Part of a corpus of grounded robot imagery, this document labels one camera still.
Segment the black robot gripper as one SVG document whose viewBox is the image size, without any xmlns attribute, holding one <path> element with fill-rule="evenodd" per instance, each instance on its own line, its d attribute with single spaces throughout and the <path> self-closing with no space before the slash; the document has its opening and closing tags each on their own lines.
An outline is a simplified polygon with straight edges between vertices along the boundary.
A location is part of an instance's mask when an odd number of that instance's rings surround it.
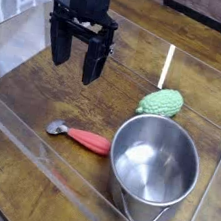
<svg viewBox="0 0 221 221">
<path fill-rule="evenodd" d="M 100 77 L 113 44 L 118 25 L 109 16 L 111 0 L 53 0 L 50 13 L 50 39 L 53 63 L 56 66 L 71 56 L 72 37 L 86 43 L 89 40 L 83 64 L 83 85 Z"/>
</svg>

